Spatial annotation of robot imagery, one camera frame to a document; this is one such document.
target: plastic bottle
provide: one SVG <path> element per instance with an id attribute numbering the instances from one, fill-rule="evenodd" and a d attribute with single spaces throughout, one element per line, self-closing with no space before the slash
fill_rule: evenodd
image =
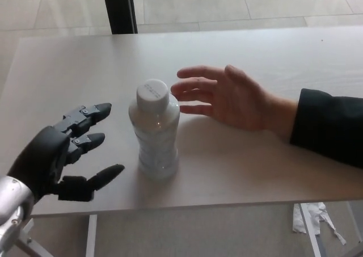
<path id="1" fill-rule="evenodd" d="M 175 139 L 180 111 L 166 84 L 150 79 L 138 86 L 129 116 L 140 144 L 141 170 L 157 180 L 173 175 L 178 169 Z"/>

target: white paper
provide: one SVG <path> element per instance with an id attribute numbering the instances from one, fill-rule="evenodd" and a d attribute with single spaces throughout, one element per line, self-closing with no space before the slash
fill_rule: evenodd
<path id="1" fill-rule="evenodd" d="M 311 223 L 314 228 L 315 235 L 320 234 L 320 221 L 328 223 L 329 227 L 334 231 L 334 234 L 338 237 L 340 242 L 345 245 L 347 242 L 345 239 L 336 231 L 333 222 L 327 212 L 327 208 L 324 203 L 306 203 L 307 210 L 310 213 Z M 298 204 L 294 204 L 293 214 L 293 231 L 296 233 L 306 233 L 304 221 L 302 219 L 301 211 Z"/>

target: human hand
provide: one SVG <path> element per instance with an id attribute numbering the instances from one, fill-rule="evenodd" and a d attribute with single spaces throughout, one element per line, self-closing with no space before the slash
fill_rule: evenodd
<path id="1" fill-rule="evenodd" d="M 294 124 L 297 104 L 265 91 L 242 70 L 196 66 L 178 71 L 182 81 L 171 87 L 180 102 L 208 104 L 180 106 L 189 114 L 210 116 L 224 124 L 244 130 L 271 130 L 288 140 Z"/>

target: black jacket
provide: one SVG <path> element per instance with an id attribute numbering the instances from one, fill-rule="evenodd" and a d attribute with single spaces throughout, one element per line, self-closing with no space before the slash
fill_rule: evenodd
<path id="1" fill-rule="evenodd" d="M 363 99 L 302 89 L 290 143 L 363 168 Z"/>

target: wooden tabletop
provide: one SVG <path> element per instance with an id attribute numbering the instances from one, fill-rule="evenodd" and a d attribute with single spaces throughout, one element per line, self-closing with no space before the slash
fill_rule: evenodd
<path id="1" fill-rule="evenodd" d="M 303 87 L 363 97 L 363 28 L 295 28 L 120 36 L 31 38 L 19 44 L 0 100 L 0 163 L 12 161 L 43 127 L 80 105 L 113 104 L 92 128 L 102 146 L 65 175 L 90 178 L 115 164 L 125 171 L 90 203 L 44 197 L 34 216 L 363 199 L 363 171 L 207 117 L 181 115 L 178 173 L 154 183 L 137 169 L 128 117 L 136 87 L 158 78 L 171 86 L 191 65 L 242 68 L 265 88 L 298 99 Z"/>

